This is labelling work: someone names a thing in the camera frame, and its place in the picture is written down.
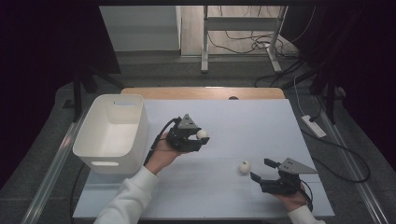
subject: white desk leg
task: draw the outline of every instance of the white desk leg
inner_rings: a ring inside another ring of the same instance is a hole
[[[276,21],[276,28],[274,30],[274,33],[272,34],[271,43],[268,46],[268,48],[266,48],[268,57],[270,58],[271,64],[274,67],[275,73],[282,72],[282,69],[280,68],[279,62],[277,61],[276,58],[275,47],[276,47],[277,37],[279,36],[280,27],[282,26],[283,19],[285,18],[285,12],[286,12],[286,7],[280,7],[279,15],[277,16],[277,21]]]
[[[207,45],[207,6],[204,6],[204,43],[202,45],[201,54],[201,72],[207,73],[208,71],[208,45]]]

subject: white ball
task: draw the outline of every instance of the white ball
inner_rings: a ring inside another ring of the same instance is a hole
[[[249,172],[250,172],[250,168],[251,168],[250,162],[248,162],[248,161],[242,161],[242,162],[239,164],[239,170],[240,170],[242,173],[244,173],[244,174],[249,173]]]
[[[197,133],[197,139],[201,139],[201,138],[205,138],[208,137],[209,135],[207,134],[207,132],[205,130],[200,130]]]

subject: white power strip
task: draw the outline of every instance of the white power strip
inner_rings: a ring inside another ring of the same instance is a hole
[[[306,126],[308,126],[308,128],[317,136],[317,137],[324,137],[326,136],[326,133],[323,132],[323,130],[317,125],[316,122],[311,122],[309,121],[311,117],[309,115],[305,115],[303,117],[301,117],[301,119],[303,120],[303,122],[306,124]]]

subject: white table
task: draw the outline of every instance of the white table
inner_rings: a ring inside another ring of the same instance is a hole
[[[167,121],[185,114],[208,131],[210,140],[159,173],[161,182],[142,219],[285,217],[281,202],[239,173],[238,164],[250,161],[252,172],[263,179],[278,179],[277,170],[264,165],[264,158],[282,162],[289,157],[315,168],[288,100],[147,100],[145,107],[147,150]],[[96,218],[125,177],[91,172],[74,218]],[[333,216],[318,175],[301,179],[313,190],[314,216]]]

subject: white sweater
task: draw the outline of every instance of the white sweater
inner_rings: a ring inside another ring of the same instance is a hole
[[[118,223],[135,224],[151,201],[151,192],[160,182],[158,176],[142,167],[137,174],[125,179],[117,196],[102,210],[95,224]],[[317,221],[307,206],[288,213],[293,224],[322,224]]]

